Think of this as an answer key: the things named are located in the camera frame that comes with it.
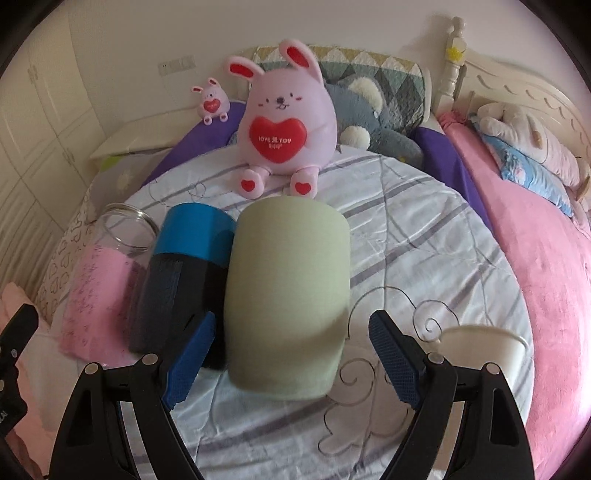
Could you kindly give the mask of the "cream wooden headboard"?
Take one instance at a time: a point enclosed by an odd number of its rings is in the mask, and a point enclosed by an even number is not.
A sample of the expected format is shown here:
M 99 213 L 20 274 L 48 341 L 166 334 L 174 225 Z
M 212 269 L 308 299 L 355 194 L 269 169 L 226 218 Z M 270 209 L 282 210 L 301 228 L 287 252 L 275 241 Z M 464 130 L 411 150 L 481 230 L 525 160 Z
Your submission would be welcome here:
M 482 105 L 502 102 L 531 110 L 576 156 L 590 159 L 590 128 L 575 104 L 550 82 L 472 50 L 464 38 L 465 21 L 451 20 L 445 68 L 434 89 L 431 110 L 437 117 L 456 111 L 466 117 Z

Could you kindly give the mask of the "pink cloth on floor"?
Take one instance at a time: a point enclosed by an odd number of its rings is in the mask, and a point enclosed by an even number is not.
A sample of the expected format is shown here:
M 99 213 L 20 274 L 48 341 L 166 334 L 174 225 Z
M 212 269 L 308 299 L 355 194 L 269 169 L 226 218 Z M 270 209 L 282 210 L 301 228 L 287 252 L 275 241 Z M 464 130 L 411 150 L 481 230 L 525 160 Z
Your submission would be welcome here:
M 15 427 L 42 473 L 50 459 L 69 395 L 76 383 L 77 362 L 63 356 L 51 327 L 43 319 L 17 361 L 18 386 L 28 413 Z

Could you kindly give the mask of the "grey daisy pillow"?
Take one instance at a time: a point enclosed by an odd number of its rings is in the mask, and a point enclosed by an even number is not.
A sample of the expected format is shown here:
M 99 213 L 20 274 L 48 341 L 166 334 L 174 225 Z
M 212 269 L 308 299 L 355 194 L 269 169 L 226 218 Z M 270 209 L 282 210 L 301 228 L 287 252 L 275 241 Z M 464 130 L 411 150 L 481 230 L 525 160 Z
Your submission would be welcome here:
M 107 205 L 127 200 L 169 151 L 170 148 L 105 158 L 88 190 L 85 222 L 96 221 Z

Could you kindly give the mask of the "blue cartoon pillow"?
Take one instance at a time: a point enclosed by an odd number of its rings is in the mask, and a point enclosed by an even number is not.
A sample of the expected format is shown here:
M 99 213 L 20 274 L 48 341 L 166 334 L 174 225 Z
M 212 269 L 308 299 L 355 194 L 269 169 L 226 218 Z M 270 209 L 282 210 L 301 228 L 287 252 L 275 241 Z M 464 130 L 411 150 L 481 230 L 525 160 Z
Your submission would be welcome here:
M 481 132 L 478 134 L 493 156 L 503 180 L 509 180 L 543 197 L 564 215 L 573 217 L 567 190 L 554 174 L 506 142 Z

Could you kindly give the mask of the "light green cup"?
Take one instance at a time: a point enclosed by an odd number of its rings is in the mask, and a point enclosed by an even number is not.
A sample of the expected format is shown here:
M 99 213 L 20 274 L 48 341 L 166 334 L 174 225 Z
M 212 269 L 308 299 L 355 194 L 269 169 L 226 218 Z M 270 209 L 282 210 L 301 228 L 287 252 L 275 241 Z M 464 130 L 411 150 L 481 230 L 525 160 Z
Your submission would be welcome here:
M 224 300 L 228 375 L 280 400 L 332 388 L 351 296 L 349 223 L 331 206 L 280 196 L 238 217 Z

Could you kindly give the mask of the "large pink bunny toy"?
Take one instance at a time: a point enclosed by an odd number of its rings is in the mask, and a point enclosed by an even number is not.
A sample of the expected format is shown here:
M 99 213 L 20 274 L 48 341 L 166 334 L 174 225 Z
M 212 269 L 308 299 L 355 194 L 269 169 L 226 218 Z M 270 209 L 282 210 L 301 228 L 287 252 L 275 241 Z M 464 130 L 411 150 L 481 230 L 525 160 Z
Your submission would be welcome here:
M 318 60 L 303 42 L 280 42 L 287 67 L 270 71 L 242 56 L 226 62 L 231 75 L 249 82 L 245 114 L 238 126 L 238 150 L 247 167 L 238 193 L 262 197 L 271 176 L 290 178 L 290 194 L 314 198 L 318 175 L 338 143 L 334 103 Z

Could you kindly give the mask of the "heart pattern sheet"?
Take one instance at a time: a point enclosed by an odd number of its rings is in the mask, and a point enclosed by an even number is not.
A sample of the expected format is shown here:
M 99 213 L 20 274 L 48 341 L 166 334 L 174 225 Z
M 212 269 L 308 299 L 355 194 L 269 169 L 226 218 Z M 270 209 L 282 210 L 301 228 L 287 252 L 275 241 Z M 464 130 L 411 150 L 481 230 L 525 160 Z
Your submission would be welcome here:
M 35 305 L 48 324 L 53 322 L 58 306 L 65 299 L 74 268 L 83 250 L 92 240 L 94 223 L 89 222 L 87 217 L 89 213 L 94 212 L 90 194 L 86 192 L 50 257 L 41 285 L 34 297 Z

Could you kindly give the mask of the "cream bedside table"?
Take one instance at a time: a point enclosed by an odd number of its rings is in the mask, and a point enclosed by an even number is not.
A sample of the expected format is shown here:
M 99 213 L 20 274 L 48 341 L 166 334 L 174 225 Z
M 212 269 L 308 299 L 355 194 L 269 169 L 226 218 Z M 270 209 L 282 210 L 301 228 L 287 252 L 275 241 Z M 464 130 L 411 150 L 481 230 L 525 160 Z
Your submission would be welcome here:
M 171 148 L 200 120 L 195 109 L 176 110 L 133 120 L 108 137 L 89 159 L 98 162 L 111 155 Z

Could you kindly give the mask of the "pink glass jar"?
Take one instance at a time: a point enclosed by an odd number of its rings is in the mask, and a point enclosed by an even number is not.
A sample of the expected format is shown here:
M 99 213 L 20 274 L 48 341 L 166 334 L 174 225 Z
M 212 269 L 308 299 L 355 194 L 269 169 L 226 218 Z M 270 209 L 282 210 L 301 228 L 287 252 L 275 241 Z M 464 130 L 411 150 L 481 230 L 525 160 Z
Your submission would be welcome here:
M 74 269 L 59 337 L 64 354 L 104 367 L 135 362 L 132 316 L 158 233 L 138 208 L 106 206 Z

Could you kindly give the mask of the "purple sheet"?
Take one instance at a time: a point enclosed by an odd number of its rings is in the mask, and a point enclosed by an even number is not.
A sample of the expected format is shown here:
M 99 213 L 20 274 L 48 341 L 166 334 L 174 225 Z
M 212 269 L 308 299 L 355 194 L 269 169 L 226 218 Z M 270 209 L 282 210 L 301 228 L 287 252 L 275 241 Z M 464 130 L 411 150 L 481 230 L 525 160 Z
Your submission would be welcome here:
M 423 170 L 456 190 L 479 215 L 487 228 L 493 231 L 488 212 L 472 175 L 451 140 L 445 134 L 427 127 L 418 127 L 411 138 L 423 151 Z

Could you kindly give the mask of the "white paper cup right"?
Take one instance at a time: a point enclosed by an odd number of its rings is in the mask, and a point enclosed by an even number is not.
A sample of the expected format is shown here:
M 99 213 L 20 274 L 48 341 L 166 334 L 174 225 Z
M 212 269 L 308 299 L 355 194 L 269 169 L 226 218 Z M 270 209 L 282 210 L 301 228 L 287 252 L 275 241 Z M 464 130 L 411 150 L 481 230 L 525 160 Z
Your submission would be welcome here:
M 497 364 L 507 378 L 516 379 L 527 351 L 518 335 L 501 328 L 464 325 L 444 330 L 435 341 L 437 351 L 452 364 L 475 369 Z

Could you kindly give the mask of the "wall socket plate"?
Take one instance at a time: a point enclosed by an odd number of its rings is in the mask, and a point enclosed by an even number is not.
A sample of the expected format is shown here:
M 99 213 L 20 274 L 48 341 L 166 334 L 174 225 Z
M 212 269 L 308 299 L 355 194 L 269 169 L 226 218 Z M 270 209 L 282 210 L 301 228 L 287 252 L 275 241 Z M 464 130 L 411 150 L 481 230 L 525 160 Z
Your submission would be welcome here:
M 195 68 L 194 58 L 192 55 L 182 56 L 173 60 L 163 61 L 157 65 L 158 74 L 161 77 L 192 70 Z

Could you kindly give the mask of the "grey plush toy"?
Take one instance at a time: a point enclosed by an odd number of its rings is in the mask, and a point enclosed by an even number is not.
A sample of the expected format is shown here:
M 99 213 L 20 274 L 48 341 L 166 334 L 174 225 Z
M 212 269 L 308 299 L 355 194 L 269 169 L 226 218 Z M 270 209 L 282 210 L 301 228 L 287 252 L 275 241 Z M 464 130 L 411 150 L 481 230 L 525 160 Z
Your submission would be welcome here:
M 412 165 L 423 166 L 420 146 L 394 130 L 392 113 L 375 79 L 352 75 L 337 83 L 325 83 L 335 106 L 338 144 L 367 150 Z

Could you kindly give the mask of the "small pink bunny toy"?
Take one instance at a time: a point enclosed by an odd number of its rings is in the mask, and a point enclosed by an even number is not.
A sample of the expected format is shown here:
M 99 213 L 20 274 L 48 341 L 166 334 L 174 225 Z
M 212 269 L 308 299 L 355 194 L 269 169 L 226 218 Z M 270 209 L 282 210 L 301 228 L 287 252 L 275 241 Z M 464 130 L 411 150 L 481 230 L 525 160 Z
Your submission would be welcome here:
M 197 105 L 197 112 L 200 114 L 204 125 L 211 125 L 215 118 L 221 122 L 228 121 L 230 101 L 228 95 L 216 79 L 209 77 L 204 87 L 193 86 L 191 91 L 200 94 L 200 103 Z

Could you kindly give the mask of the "black blue metal tumbler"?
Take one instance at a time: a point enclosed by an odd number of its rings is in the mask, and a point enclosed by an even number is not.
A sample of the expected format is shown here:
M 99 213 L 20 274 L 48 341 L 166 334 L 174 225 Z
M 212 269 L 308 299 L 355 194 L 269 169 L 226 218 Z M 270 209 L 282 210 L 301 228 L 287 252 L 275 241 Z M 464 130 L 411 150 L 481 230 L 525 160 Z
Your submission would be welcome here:
M 160 353 L 190 320 L 211 312 L 214 339 L 204 367 L 225 367 L 223 302 L 235 226 L 228 213 L 202 203 L 166 213 L 132 321 L 131 352 Z

